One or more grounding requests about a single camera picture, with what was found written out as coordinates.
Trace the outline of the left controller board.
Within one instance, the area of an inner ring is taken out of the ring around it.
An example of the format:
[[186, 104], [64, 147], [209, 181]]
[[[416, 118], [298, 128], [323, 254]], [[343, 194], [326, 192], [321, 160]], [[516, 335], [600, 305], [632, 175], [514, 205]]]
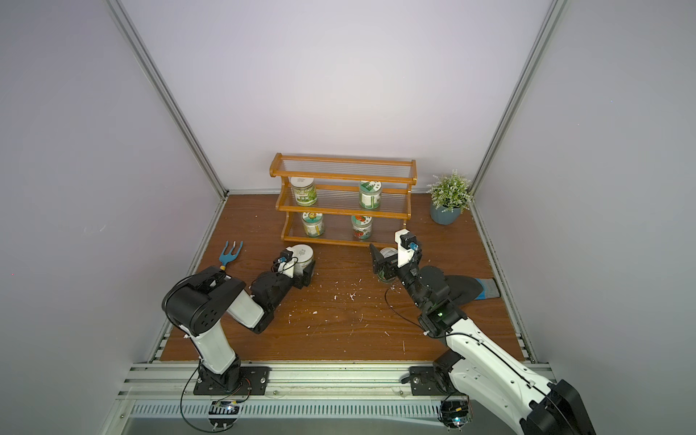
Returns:
[[208, 409], [208, 422], [212, 431], [227, 431], [239, 418], [241, 406], [234, 401], [212, 402]]

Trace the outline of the watermelon tin can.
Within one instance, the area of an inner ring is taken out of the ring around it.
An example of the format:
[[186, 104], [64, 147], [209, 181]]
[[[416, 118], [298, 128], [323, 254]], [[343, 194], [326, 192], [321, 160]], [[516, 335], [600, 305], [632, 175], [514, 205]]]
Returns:
[[398, 251], [396, 248], [383, 248], [380, 250], [380, 255], [384, 259], [384, 262], [382, 262], [377, 277], [381, 282], [389, 284], [395, 281], [396, 278], [391, 258], [398, 257]]

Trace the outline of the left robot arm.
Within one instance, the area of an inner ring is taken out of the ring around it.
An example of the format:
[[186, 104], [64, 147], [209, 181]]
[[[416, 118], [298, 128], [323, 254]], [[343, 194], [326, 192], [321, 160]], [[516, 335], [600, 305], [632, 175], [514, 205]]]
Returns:
[[206, 268], [177, 282], [162, 300], [168, 320], [192, 340], [200, 360], [199, 377], [226, 391], [240, 384], [240, 359], [224, 334], [230, 315], [255, 334], [268, 328], [292, 288], [311, 284], [315, 261], [291, 260], [247, 284], [223, 268]]

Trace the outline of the controller board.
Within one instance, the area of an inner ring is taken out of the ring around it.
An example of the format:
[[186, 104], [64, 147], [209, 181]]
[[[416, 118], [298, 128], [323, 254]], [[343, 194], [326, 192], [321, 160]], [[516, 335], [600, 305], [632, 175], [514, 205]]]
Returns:
[[471, 406], [467, 401], [442, 401], [439, 421], [449, 430], [461, 430], [472, 420]]
[[241, 406], [234, 401], [212, 402], [208, 409], [208, 422], [212, 431], [227, 431], [239, 418]]

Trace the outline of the aluminium rail frame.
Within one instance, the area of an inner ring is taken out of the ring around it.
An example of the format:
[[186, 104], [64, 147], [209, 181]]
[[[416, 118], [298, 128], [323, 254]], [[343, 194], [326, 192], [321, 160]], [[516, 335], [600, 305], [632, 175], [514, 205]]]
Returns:
[[212, 402], [234, 401], [239, 418], [388, 420], [440, 426], [443, 399], [463, 399], [463, 394], [413, 396], [401, 384], [418, 362], [252, 362], [243, 366], [271, 368], [264, 395], [194, 395], [198, 380], [195, 362], [134, 364], [119, 390], [104, 434], [123, 434], [137, 418], [170, 419], [196, 434], [212, 431], [208, 409]]

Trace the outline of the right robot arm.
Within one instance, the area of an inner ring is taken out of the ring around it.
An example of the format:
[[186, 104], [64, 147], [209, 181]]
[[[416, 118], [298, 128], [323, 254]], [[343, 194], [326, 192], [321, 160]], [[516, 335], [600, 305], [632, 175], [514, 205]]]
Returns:
[[435, 364], [444, 393], [469, 396], [518, 434], [595, 433], [575, 387], [527, 368], [463, 312], [484, 292], [483, 281], [421, 266], [422, 250], [411, 234], [398, 240], [391, 255], [375, 246], [370, 253], [375, 275], [398, 279], [420, 310], [422, 333], [447, 345]]

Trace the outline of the wooden three-tier shelf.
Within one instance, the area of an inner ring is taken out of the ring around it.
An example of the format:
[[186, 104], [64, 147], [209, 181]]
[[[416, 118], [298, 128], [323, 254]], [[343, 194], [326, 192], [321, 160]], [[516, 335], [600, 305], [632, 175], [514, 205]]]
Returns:
[[[417, 184], [417, 163], [414, 159], [366, 159], [278, 153], [269, 173], [281, 179], [281, 190], [275, 203], [286, 214], [281, 239], [290, 243], [317, 243], [337, 246], [379, 248], [394, 242], [396, 231], [406, 228], [411, 219], [411, 191]], [[301, 207], [295, 202], [291, 177], [315, 179], [317, 202]], [[380, 181], [380, 208], [366, 210], [359, 203], [360, 181]], [[308, 237], [302, 224], [304, 212], [324, 215], [324, 235]], [[369, 239], [353, 236], [351, 216], [373, 217], [373, 233]]]

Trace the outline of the potted green plant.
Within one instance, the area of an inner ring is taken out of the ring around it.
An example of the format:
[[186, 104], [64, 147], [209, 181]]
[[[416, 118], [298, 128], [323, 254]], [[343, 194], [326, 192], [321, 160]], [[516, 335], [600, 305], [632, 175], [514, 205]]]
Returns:
[[471, 209], [471, 181], [456, 170], [448, 175], [436, 176], [428, 193], [431, 195], [431, 218], [439, 225], [451, 225], [465, 210]]

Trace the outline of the teal garden hand fork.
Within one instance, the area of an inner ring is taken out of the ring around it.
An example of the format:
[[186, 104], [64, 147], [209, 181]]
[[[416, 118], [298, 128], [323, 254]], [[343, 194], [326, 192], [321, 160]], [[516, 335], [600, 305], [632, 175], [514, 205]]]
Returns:
[[223, 250], [219, 254], [219, 268], [221, 270], [226, 270], [228, 264], [234, 262], [239, 257], [239, 254], [241, 253], [243, 246], [243, 241], [239, 243], [237, 243], [237, 241], [227, 241]]

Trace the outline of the red label tomato seed jar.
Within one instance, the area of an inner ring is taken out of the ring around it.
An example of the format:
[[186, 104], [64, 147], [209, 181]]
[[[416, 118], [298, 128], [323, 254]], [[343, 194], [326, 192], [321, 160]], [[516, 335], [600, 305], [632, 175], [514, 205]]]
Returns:
[[359, 240], [369, 239], [373, 233], [373, 217], [365, 215], [351, 216], [353, 236]]

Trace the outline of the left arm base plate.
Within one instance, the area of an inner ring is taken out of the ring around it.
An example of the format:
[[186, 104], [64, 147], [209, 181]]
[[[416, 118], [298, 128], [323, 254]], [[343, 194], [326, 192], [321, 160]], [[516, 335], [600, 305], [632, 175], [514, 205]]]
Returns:
[[199, 366], [194, 395], [264, 395], [271, 368], [268, 366], [232, 365], [224, 373], [216, 374]]

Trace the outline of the sunflower seed jar yellow label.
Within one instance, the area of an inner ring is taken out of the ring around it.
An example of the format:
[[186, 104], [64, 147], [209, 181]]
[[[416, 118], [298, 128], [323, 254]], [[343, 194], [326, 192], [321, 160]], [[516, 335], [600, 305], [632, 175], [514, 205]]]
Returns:
[[304, 212], [302, 214], [304, 233], [308, 237], [321, 237], [324, 235], [324, 215], [318, 212]]

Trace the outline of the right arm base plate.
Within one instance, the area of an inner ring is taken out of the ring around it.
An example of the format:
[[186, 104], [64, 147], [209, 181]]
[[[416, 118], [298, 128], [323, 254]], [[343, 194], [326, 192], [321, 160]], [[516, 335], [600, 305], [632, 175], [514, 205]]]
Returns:
[[409, 386], [413, 396], [445, 396], [451, 393], [451, 385], [442, 370], [430, 366], [411, 366], [400, 380]]

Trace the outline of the tall white tin can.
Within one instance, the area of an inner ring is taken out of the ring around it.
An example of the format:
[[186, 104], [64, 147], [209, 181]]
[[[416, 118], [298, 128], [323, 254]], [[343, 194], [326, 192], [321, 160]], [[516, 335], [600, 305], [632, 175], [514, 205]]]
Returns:
[[287, 250], [292, 253], [290, 263], [293, 266], [293, 276], [300, 277], [304, 274], [305, 269], [315, 260], [314, 250], [306, 244], [289, 246]]

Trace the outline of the green label jar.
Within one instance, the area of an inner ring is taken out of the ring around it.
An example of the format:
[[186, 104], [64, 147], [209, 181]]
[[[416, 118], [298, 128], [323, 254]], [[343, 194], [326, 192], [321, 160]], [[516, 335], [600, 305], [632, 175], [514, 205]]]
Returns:
[[359, 203], [366, 210], [380, 208], [382, 201], [382, 183], [380, 181], [360, 181]]
[[298, 206], [311, 207], [315, 205], [317, 193], [314, 178], [291, 177], [289, 182]]

